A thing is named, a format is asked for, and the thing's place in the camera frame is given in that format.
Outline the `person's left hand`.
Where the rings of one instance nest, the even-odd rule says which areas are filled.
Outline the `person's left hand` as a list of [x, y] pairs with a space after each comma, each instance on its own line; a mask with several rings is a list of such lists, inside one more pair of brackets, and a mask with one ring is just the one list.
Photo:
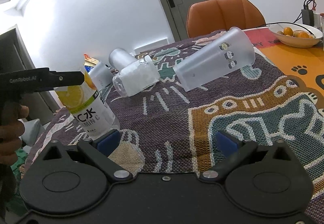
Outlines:
[[20, 121], [29, 115], [29, 108], [16, 102], [6, 102], [1, 114], [1, 164], [11, 166], [17, 160], [16, 150], [21, 147], [20, 136], [25, 132]]

